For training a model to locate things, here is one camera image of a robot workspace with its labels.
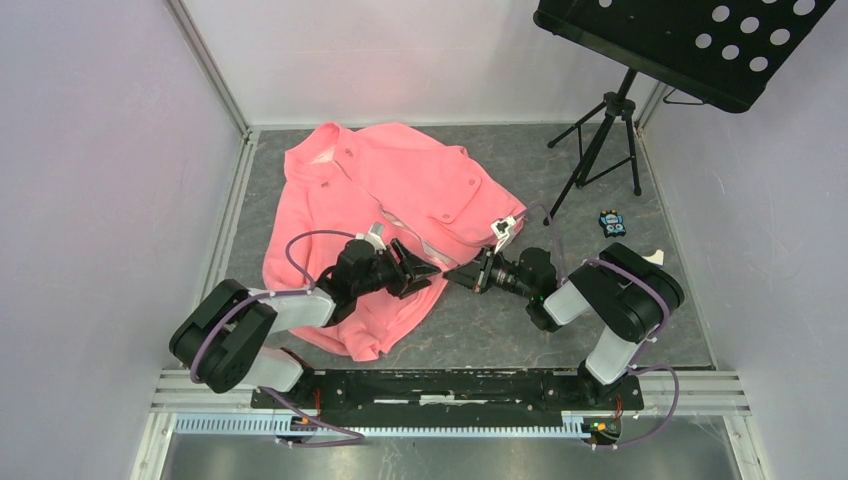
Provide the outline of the pink zip-up jacket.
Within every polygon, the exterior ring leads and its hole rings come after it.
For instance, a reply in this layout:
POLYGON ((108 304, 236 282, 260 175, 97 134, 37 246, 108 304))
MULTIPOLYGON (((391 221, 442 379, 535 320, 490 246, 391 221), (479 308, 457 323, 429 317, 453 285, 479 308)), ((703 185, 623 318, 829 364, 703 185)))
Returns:
POLYGON ((286 151, 283 174, 262 267, 270 290, 305 286, 375 222, 384 241, 449 270, 494 242, 495 220, 524 210, 465 148, 399 123, 324 124, 286 151))

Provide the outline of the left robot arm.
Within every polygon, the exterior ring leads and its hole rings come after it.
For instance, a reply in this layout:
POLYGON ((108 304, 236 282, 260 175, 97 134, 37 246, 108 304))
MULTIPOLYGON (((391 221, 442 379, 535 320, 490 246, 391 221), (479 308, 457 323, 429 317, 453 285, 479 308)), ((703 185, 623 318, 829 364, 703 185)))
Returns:
POLYGON ((314 394, 309 367, 270 336, 301 327, 329 327, 352 316, 360 297, 385 292, 403 299, 430 286, 439 268, 399 240, 388 245, 359 236, 336 262, 306 287, 251 290, 225 279, 176 329, 170 353, 187 366, 193 382, 215 393, 245 384, 275 390, 290 407, 314 394))

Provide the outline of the white object behind arm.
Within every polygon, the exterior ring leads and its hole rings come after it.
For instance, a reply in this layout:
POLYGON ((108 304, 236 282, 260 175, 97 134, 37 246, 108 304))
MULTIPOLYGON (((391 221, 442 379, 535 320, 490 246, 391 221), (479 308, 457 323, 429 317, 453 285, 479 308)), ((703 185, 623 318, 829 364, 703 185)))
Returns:
POLYGON ((654 265, 663 266, 665 264, 665 252, 662 249, 657 249, 653 254, 644 256, 644 259, 654 265))

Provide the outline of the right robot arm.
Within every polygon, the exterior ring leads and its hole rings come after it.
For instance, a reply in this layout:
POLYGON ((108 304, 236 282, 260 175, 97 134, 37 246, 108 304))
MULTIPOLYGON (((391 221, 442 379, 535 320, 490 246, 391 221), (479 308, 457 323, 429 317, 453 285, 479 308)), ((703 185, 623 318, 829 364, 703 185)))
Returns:
POLYGON ((555 332, 588 311, 604 330, 578 367, 577 392, 591 408, 602 408, 618 393, 643 345, 653 341, 685 301, 679 282, 663 268, 619 242, 584 261, 561 279, 551 254, 538 247, 509 261, 484 247, 468 263, 444 277, 476 294, 491 288, 528 301, 526 312, 539 329, 555 332))

